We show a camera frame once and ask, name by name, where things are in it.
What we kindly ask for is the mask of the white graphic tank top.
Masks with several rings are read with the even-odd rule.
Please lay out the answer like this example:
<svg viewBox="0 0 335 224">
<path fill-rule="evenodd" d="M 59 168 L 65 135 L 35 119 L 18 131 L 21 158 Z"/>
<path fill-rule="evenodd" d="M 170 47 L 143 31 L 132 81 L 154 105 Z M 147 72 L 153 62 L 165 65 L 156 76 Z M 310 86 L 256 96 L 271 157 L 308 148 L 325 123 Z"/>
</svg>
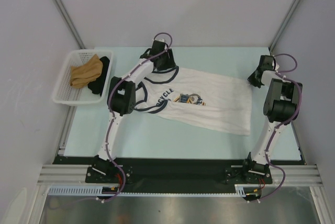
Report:
<svg viewBox="0 0 335 224">
<path fill-rule="evenodd" d="M 209 130 L 248 136 L 252 91 L 242 79 L 174 67 L 138 84 L 135 110 Z"/>
</svg>

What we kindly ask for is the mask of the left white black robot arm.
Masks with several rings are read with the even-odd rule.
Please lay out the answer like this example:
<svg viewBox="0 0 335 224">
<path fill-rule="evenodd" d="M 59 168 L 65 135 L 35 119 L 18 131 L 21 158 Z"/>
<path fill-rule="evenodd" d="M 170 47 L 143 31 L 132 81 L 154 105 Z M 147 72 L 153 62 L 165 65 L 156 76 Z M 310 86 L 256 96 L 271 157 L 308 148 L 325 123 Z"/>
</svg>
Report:
<svg viewBox="0 0 335 224">
<path fill-rule="evenodd" d="M 136 88 L 147 75 L 153 71 L 168 70 L 176 67 L 171 44 L 163 39 L 153 40 L 139 58 L 138 63 L 122 77 L 114 76 L 110 81 L 107 106 L 109 110 L 108 127 L 101 150 L 94 157 L 92 170 L 104 182 L 112 181 L 115 176 L 125 177 L 122 168 L 116 164 L 113 157 L 118 128 L 125 115 L 132 113 L 136 106 Z"/>
</svg>

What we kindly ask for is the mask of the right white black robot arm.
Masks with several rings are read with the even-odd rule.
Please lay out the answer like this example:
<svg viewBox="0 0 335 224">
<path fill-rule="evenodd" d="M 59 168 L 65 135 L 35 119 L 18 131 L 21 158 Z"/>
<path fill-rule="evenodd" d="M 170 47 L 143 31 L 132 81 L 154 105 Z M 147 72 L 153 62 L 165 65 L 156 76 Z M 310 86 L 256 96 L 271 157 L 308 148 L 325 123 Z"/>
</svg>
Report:
<svg viewBox="0 0 335 224">
<path fill-rule="evenodd" d="M 242 165 L 241 176 L 248 183 L 258 183 L 271 176 L 274 146 L 285 128 L 299 114 L 303 85 L 285 75 L 296 70 L 297 60 L 294 62 L 295 66 L 291 70 L 281 71 L 275 56 L 262 55 L 258 67 L 248 77 L 252 86 L 268 88 L 263 106 L 265 123 L 261 135 Z"/>
</svg>

